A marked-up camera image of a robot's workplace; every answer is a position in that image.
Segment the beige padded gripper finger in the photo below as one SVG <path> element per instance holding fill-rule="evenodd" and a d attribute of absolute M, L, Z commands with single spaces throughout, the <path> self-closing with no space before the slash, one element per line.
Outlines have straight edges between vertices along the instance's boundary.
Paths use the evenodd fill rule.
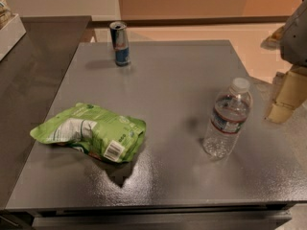
<path fill-rule="evenodd" d="M 286 74 L 278 73 L 275 86 L 267 119 L 282 124 L 307 100 L 307 68 L 294 65 Z"/>

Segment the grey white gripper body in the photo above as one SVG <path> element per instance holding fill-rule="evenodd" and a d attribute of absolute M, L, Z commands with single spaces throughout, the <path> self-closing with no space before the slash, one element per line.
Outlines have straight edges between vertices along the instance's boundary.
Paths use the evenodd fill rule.
<path fill-rule="evenodd" d="M 287 19 L 280 40 L 281 57 L 298 66 L 307 66 L 307 0 Z"/>

